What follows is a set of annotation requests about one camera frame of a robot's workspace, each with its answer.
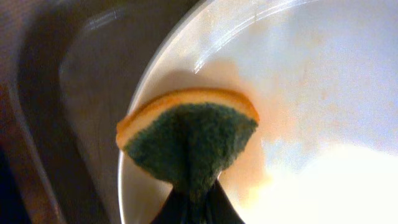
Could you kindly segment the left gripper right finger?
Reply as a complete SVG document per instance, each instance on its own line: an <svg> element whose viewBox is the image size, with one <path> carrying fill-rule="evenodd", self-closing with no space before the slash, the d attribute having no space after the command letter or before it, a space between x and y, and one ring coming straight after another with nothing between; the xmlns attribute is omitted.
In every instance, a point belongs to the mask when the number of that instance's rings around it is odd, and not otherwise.
<svg viewBox="0 0 398 224"><path fill-rule="evenodd" d="M207 224L244 224L218 180L206 195L205 218Z"/></svg>

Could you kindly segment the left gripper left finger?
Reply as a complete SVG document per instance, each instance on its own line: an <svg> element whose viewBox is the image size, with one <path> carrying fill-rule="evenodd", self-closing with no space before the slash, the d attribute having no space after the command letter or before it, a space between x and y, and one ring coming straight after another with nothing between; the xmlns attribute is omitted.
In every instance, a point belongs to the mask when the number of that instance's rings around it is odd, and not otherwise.
<svg viewBox="0 0 398 224"><path fill-rule="evenodd" d="M187 221L187 196L172 189L151 224L184 224Z"/></svg>

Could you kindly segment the green and orange sponge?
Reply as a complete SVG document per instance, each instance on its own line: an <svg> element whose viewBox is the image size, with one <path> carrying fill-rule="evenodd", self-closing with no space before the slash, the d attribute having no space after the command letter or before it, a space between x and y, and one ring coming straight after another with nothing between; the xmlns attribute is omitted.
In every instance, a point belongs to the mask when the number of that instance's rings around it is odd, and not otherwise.
<svg viewBox="0 0 398 224"><path fill-rule="evenodd" d="M245 95L189 88L126 116L117 125L116 143L141 169L197 202L244 151L258 124Z"/></svg>

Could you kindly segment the white plate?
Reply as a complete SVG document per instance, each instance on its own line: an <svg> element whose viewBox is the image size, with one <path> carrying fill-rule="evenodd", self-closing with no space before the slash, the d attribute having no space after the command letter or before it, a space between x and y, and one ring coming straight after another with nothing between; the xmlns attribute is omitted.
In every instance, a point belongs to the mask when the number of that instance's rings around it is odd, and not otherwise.
<svg viewBox="0 0 398 224"><path fill-rule="evenodd" d="M129 105L247 94L261 125L220 180L246 223L397 222L397 2L203 1Z"/></svg>

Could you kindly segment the brown serving tray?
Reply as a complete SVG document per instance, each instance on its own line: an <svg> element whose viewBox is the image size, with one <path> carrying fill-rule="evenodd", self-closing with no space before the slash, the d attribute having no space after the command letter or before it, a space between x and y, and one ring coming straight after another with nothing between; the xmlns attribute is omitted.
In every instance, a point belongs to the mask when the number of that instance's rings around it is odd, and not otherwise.
<svg viewBox="0 0 398 224"><path fill-rule="evenodd" d="M27 215L119 223L116 123L194 1L2 1L1 153Z"/></svg>

